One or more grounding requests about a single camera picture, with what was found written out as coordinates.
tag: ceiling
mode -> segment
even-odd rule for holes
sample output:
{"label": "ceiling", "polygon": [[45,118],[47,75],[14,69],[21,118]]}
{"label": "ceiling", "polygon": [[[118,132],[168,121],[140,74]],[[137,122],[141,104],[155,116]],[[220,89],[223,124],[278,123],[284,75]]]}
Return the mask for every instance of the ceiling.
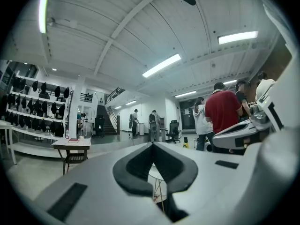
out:
{"label": "ceiling", "polygon": [[[218,81],[251,78],[279,35],[261,0],[197,0],[196,6],[182,0],[48,0],[45,38],[38,3],[24,8],[1,58],[86,75],[95,86],[121,87],[133,96],[193,90],[201,96]],[[255,39],[218,44],[218,36],[252,30]],[[176,53],[181,61],[142,76]]]}

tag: ceiling light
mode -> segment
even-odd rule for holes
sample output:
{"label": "ceiling light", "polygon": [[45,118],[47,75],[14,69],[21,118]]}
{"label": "ceiling light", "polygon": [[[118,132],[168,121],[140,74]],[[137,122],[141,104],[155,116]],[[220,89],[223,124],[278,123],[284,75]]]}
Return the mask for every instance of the ceiling light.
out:
{"label": "ceiling light", "polygon": [[228,82],[224,82],[223,84],[226,85],[226,84],[230,84],[230,83],[235,83],[237,80],[232,80],[232,81],[228,81]]}
{"label": "ceiling light", "polygon": [[130,103],[126,103],[126,105],[130,105],[130,104],[133,104],[133,103],[135,103],[136,101],[132,101],[132,102],[130,102]]}
{"label": "ceiling light", "polygon": [[258,31],[252,32],[241,32],[232,35],[218,37],[219,44],[230,43],[233,41],[240,41],[244,39],[256,38],[258,35]]}
{"label": "ceiling light", "polygon": [[158,72],[159,70],[165,68],[166,66],[171,65],[172,63],[180,60],[181,57],[179,56],[179,54],[176,54],[170,58],[168,58],[167,60],[164,60],[163,62],[159,63],[158,65],[156,65],[155,67],[151,68],[150,70],[148,70],[147,72],[145,72],[143,74],[144,77],[149,77],[150,75]]}
{"label": "ceiling light", "polygon": [[196,91],[192,91],[192,92],[180,94],[180,95],[177,95],[177,96],[175,96],[175,97],[176,97],[176,98],[179,98],[179,97],[186,96],[186,95],[190,95],[190,94],[193,94],[193,93],[196,93]]}
{"label": "ceiling light", "polygon": [[38,25],[41,33],[46,33],[46,7],[47,0],[40,0],[38,8]]}

